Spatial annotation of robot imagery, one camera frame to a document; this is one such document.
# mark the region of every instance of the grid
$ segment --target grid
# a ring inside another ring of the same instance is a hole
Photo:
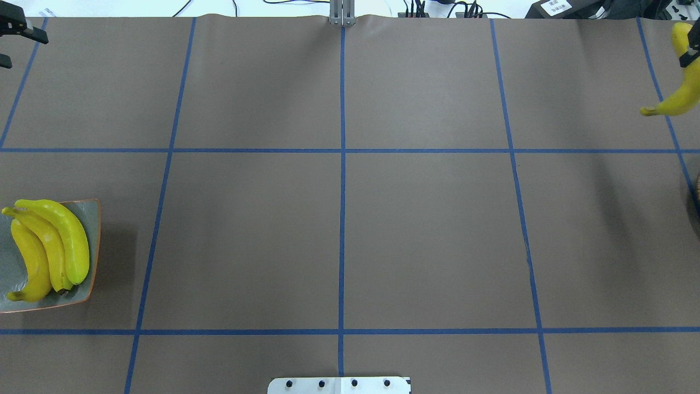
[[[46,28],[48,19],[45,19],[42,29]],[[10,114],[5,123],[3,134],[0,137],[0,153],[2,152],[24,152],[24,153],[161,153],[167,154],[164,172],[162,176],[162,185],[160,188],[160,196],[158,199],[157,212],[155,215],[155,223],[153,226],[153,235],[151,237],[150,252],[148,254],[148,263],[146,266],[146,274],[143,280],[141,291],[141,300],[139,311],[136,320],[136,327],[133,330],[71,330],[71,329],[0,329],[2,335],[111,335],[111,336],[131,336],[133,344],[131,356],[129,359],[129,368],[125,382],[124,392],[131,391],[132,377],[134,367],[137,363],[137,354],[139,349],[139,340],[141,336],[174,336],[174,335],[197,335],[197,336],[279,336],[279,335],[323,335],[337,337],[337,368],[340,376],[344,376],[344,339],[347,335],[500,335],[500,334],[529,334],[538,336],[540,348],[540,358],[542,363],[542,375],[545,382],[547,394],[551,394],[552,384],[550,381],[550,369],[547,360],[547,349],[545,345],[545,334],[592,334],[592,333],[692,333],[700,332],[700,327],[544,327],[540,316],[540,304],[538,300],[538,292],[536,285],[536,272],[533,267],[533,258],[530,250],[530,241],[528,235],[528,226],[526,221],[526,209],[523,204],[521,184],[517,169],[517,155],[519,154],[664,154],[676,155],[678,162],[682,168],[682,173],[685,178],[687,188],[692,195],[694,208],[700,214],[700,205],[697,203],[697,196],[694,191],[693,181],[690,177],[687,164],[684,159],[684,154],[700,154],[700,149],[681,149],[680,143],[676,136],[673,124],[669,117],[666,117],[668,131],[673,140],[673,149],[519,149],[514,146],[512,133],[510,129],[510,118],[508,114],[507,92],[504,88],[503,73],[501,71],[501,60],[498,52],[497,31],[494,21],[490,21],[491,38],[493,45],[493,56],[496,63],[496,72],[498,76],[498,86],[500,89],[500,100],[503,110],[503,120],[505,122],[505,133],[507,136],[507,149],[352,149],[346,144],[346,120],[345,120],[345,41],[347,34],[352,34],[351,30],[342,28],[340,36],[340,57],[339,57],[339,149],[227,149],[227,148],[176,148],[175,142],[178,131],[180,109],[183,100],[183,94],[186,89],[188,76],[188,66],[190,64],[190,55],[192,53],[193,41],[195,38],[195,27],[197,18],[193,18],[190,26],[190,34],[188,39],[187,51],[182,68],[182,77],[179,86],[177,105],[174,112],[174,120],[172,123],[171,135],[169,138],[169,147],[166,149],[149,149],[149,148],[9,148],[4,147],[4,142],[11,128],[13,116],[17,109],[22,96],[27,79],[30,77],[30,71],[34,58],[36,57],[39,45],[34,44],[31,52],[29,63],[22,77],[17,94],[10,110]],[[641,20],[637,19],[638,32],[642,42],[643,50],[647,60],[650,77],[654,83],[654,88],[657,92],[659,100],[663,100],[661,88],[657,81],[654,67],[652,65],[649,49],[647,46],[645,34],[642,28]],[[151,279],[151,270],[153,260],[158,243],[158,234],[160,230],[160,222],[163,211],[163,204],[167,194],[168,179],[172,158],[175,153],[255,153],[255,154],[336,154],[340,159],[340,201],[339,201],[339,240],[338,240],[338,315],[337,329],[298,329],[298,330],[151,330],[142,328],[144,320],[144,311],[146,307],[146,299],[148,296],[148,286]],[[351,154],[507,154],[510,157],[510,166],[512,169],[512,181],[517,197],[517,208],[519,213],[519,222],[521,226],[521,234],[526,249],[526,260],[529,271],[529,284],[531,289],[533,310],[535,313],[536,327],[524,328],[463,328],[463,329],[351,329],[345,327],[344,321],[344,300],[345,300],[345,219],[346,219],[346,172],[347,172],[347,155]]]

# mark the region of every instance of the banana stem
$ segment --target banana stem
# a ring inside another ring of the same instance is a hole
[[[10,301],[22,301],[25,299],[25,292],[10,292],[7,293],[7,298]]]
[[[2,209],[2,211],[0,211],[0,213],[2,213],[5,216],[15,217],[17,214],[17,211],[15,210],[15,208],[5,207]]]
[[[644,116],[654,116],[659,114],[656,107],[642,107],[640,112]]]

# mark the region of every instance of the metal bracket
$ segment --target metal bracket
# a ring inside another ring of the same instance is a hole
[[[355,24],[355,0],[330,0],[328,22],[333,26],[352,26]]]
[[[32,22],[25,18],[22,7],[0,1],[0,37],[5,35],[19,35],[40,43],[48,43],[46,32],[32,26]],[[12,68],[9,56],[0,53],[0,67]]]
[[[411,394],[411,378],[319,377],[272,379],[267,394]]]

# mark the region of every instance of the blue tape line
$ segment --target blue tape line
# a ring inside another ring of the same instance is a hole
[[[81,330],[63,328],[0,329],[0,335],[134,335],[134,330]]]
[[[675,149],[513,149],[517,154],[674,154]]]
[[[540,343],[540,357],[542,358],[542,374],[545,378],[545,388],[547,394],[552,394],[552,382],[550,380],[550,366],[547,361],[547,348],[545,345],[545,335],[542,331],[542,318],[540,316],[540,302],[537,295],[537,285],[535,283],[535,269],[532,264],[532,254],[530,251],[530,240],[527,233],[527,223],[525,220],[525,210],[523,208],[522,194],[520,191],[520,179],[518,178],[517,163],[515,161],[515,149],[513,147],[513,136],[510,130],[510,118],[508,117],[508,104],[505,101],[505,88],[503,87],[503,73],[501,72],[501,57],[498,55],[498,41],[496,39],[496,26],[494,20],[491,23],[491,40],[493,41],[493,55],[496,59],[496,73],[498,75],[498,88],[500,89],[500,103],[503,107],[503,120],[505,122],[505,134],[508,138],[508,149],[510,150],[510,166],[513,171],[513,182],[515,185],[515,195],[518,201],[518,212],[520,214],[520,229],[525,242],[527,254],[527,264],[530,271],[530,290],[532,292],[532,304],[535,310],[535,323],[537,324],[538,340]]]
[[[654,89],[657,91],[657,96],[659,101],[664,101],[664,95],[661,93],[661,88],[659,87],[659,81],[656,77],[656,72],[654,72],[654,65],[652,64],[652,58],[649,55],[649,47],[647,46],[647,39],[644,35],[644,29],[642,28],[642,20],[637,17],[637,29],[639,30],[639,37],[642,41],[642,47],[644,48],[644,56],[647,59],[647,66],[649,67],[649,74],[652,77],[652,82],[654,83]],[[700,215],[700,203],[698,202],[698,196],[695,192],[695,187],[693,181],[688,172],[688,167],[685,164],[685,159],[683,158],[683,151],[680,149],[680,143],[678,143],[678,137],[676,136],[676,131],[673,129],[673,124],[669,116],[666,117],[666,125],[668,126],[668,132],[671,134],[671,139],[673,140],[673,146],[675,147],[675,152],[678,155],[678,161],[680,162],[680,168],[683,171],[683,177],[685,178],[685,183],[692,196],[693,204],[695,205],[695,212]]]
[[[340,231],[338,267],[338,376],[345,375],[345,180],[347,146],[345,140],[345,27],[340,30]]]
[[[346,149],[349,154],[506,154],[508,149],[480,149],[480,148],[463,148],[463,149],[440,149],[440,148],[378,148],[378,149]]]
[[[175,153],[225,154],[339,154],[340,149],[284,149],[284,148],[175,148]]]
[[[168,153],[168,148],[0,148],[8,153]],[[336,148],[173,148],[174,153],[229,154],[341,154]],[[516,154],[677,154],[676,149],[541,149],[516,148]],[[700,149],[682,149],[684,154],[700,154]],[[345,149],[346,154],[508,154],[510,149],[482,148],[367,148]]]
[[[346,335],[478,335],[537,334],[536,328],[370,328],[345,329]]]
[[[230,336],[269,336],[269,335],[338,335],[336,329],[308,330],[141,330],[141,335],[230,335]]]
[[[635,332],[700,332],[700,327],[565,327],[542,330],[546,334],[631,334]]]
[[[187,44],[187,53],[185,54],[185,65],[182,70],[182,78],[180,80],[180,91],[177,98],[177,105],[175,107],[175,116],[173,118],[173,128],[170,133],[170,145],[168,149],[168,157],[165,161],[165,170],[163,172],[163,181],[160,186],[160,197],[158,198],[158,208],[155,214],[155,223],[153,225],[153,237],[150,242],[150,251],[148,252],[148,263],[146,265],[146,274],[143,277],[143,287],[141,290],[141,301],[139,303],[139,314],[136,318],[136,332],[134,333],[134,343],[132,344],[132,354],[129,359],[129,369],[127,370],[127,378],[124,385],[124,394],[128,394],[131,391],[132,377],[134,376],[134,366],[136,365],[136,356],[139,352],[139,337],[141,331],[141,325],[144,322],[144,310],[146,307],[146,296],[148,295],[148,284],[151,280],[151,269],[153,267],[153,257],[155,256],[155,246],[158,242],[158,232],[160,230],[160,218],[163,212],[163,203],[165,201],[165,192],[168,186],[168,177],[170,175],[170,165],[172,162],[173,149],[175,147],[175,138],[177,137],[177,126],[180,119],[180,107],[182,105],[182,97],[185,93],[185,84],[187,83],[187,70],[190,65],[190,55],[192,53],[192,43],[195,38],[195,27],[197,26],[197,18],[192,18],[192,25],[190,26],[190,38]]]
[[[121,153],[167,153],[168,148],[2,148],[1,152],[14,153],[80,153],[80,154],[121,154]]]
[[[41,24],[41,29],[46,30],[46,24],[48,24],[48,18],[44,18]],[[29,56],[29,62],[27,63],[27,68],[24,69],[24,75],[22,75],[22,80],[20,82],[20,87],[17,89],[17,94],[15,95],[15,101],[12,103],[12,108],[10,108],[10,114],[5,122],[5,128],[2,130],[2,136],[0,136],[0,148],[5,144],[5,139],[7,134],[10,132],[10,124],[12,124],[12,118],[15,117],[15,111],[17,111],[17,105],[20,103],[20,97],[22,97],[22,91],[25,89],[25,84],[27,83],[27,77],[29,76],[29,70],[32,69],[34,64],[34,58],[36,57],[36,52],[39,50],[39,42],[34,43],[34,49],[31,50],[31,55]]]

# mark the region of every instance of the cable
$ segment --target cable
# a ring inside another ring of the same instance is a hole
[[[386,6],[389,9],[389,16],[393,16],[393,10],[391,9],[391,4],[389,4],[389,0],[384,0],[384,4],[386,4]]]
[[[420,0],[414,0],[416,2],[416,15],[414,15],[416,18],[422,18],[423,17],[423,11],[422,8],[423,6],[421,5]]]
[[[472,3],[467,3],[466,1],[456,1],[452,4],[452,8],[449,9],[449,12],[447,13],[447,17],[449,18],[452,16],[452,11],[457,6],[464,6],[464,17],[465,18],[482,18],[484,15],[500,15],[504,18],[511,19],[510,16],[502,14],[502,13],[485,13],[484,12],[484,7],[481,7],[479,4],[477,4],[476,1]]]
[[[449,18],[449,16],[452,15],[452,11],[454,11],[455,7],[459,6],[460,4],[464,6],[464,13],[466,14],[469,4],[467,4],[466,1],[457,1],[455,4],[452,4],[452,8],[449,9],[446,18]]]
[[[262,0],[262,2],[266,3],[266,4],[284,4],[284,3],[292,3],[294,1],[303,1],[305,3],[330,3],[330,0],[280,0],[280,1]]]
[[[187,0],[187,3],[185,3],[185,5],[182,6],[182,8],[180,8],[180,11],[176,12],[175,15],[173,15],[173,18],[175,18],[179,13],[181,13],[182,10],[184,10],[185,8],[187,8],[187,6],[189,6],[190,3],[192,3],[192,0]]]
[[[490,14],[493,14],[493,15],[500,15],[500,16],[502,16],[502,17],[504,17],[504,18],[512,19],[510,16],[508,16],[508,15],[503,15],[502,13],[478,13],[478,14],[474,14],[474,16],[472,16],[472,18],[478,18],[478,17],[480,17],[481,15],[490,15]]]

